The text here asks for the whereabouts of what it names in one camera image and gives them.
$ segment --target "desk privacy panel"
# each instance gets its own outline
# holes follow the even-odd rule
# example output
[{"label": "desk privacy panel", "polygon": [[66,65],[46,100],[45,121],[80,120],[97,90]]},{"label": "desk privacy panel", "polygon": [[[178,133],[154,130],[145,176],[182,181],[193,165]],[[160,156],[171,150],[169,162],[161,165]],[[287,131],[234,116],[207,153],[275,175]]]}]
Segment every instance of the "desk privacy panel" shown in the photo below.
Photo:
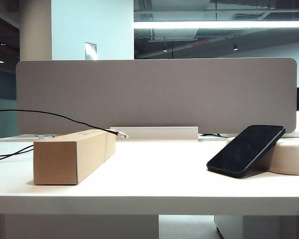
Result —
[{"label": "desk privacy panel", "polygon": [[[251,124],[296,126],[292,58],[23,61],[18,109],[62,114],[100,127],[198,126],[238,133]],[[54,116],[18,113],[22,133],[87,129]]]}]

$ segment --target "phone screen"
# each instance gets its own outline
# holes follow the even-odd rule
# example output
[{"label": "phone screen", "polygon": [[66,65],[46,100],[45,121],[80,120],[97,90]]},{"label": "phone screen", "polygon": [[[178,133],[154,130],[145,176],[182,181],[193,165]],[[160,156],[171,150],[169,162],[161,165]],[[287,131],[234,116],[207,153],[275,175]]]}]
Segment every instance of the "phone screen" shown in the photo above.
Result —
[{"label": "phone screen", "polygon": [[233,173],[240,173],[244,171],[275,138],[274,143],[276,143],[284,132],[285,128],[282,126],[249,126],[216,154],[216,156],[207,163],[207,166]]}]

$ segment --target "white desk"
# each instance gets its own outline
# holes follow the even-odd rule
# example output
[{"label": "white desk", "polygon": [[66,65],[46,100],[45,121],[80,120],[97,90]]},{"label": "white desk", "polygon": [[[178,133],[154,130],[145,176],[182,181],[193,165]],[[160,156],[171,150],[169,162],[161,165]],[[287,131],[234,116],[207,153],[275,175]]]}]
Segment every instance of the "white desk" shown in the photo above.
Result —
[{"label": "white desk", "polygon": [[[0,142],[0,153],[30,143]],[[0,162],[0,214],[299,215],[299,176],[207,171],[224,141],[117,142],[76,186],[34,186],[32,153]]]}]

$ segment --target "brown cardboard box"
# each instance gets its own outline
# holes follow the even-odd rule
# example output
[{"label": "brown cardboard box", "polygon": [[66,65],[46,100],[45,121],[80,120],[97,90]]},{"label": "brown cardboard box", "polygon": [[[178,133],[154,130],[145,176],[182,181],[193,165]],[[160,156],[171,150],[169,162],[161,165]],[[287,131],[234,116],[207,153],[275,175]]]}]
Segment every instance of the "brown cardboard box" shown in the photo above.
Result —
[{"label": "brown cardboard box", "polygon": [[78,184],[115,153],[112,133],[98,129],[34,142],[34,184]]}]

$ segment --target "smartphone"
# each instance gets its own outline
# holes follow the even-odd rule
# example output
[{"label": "smartphone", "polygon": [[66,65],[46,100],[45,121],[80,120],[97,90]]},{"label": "smartphone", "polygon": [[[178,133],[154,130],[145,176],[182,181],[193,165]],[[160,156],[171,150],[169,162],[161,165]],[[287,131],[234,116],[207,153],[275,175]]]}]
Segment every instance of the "smartphone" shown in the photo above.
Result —
[{"label": "smartphone", "polygon": [[207,168],[235,178],[244,177],[285,132],[283,126],[251,125],[217,153]]}]

